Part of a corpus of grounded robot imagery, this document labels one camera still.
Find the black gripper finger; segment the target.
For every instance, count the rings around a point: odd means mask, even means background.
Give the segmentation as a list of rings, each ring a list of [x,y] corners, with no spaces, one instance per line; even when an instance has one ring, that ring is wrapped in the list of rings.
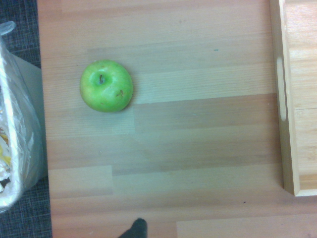
[[[126,230],[119,238],[147,238],[148,225],[143,218],[136,219],[130,229]]]

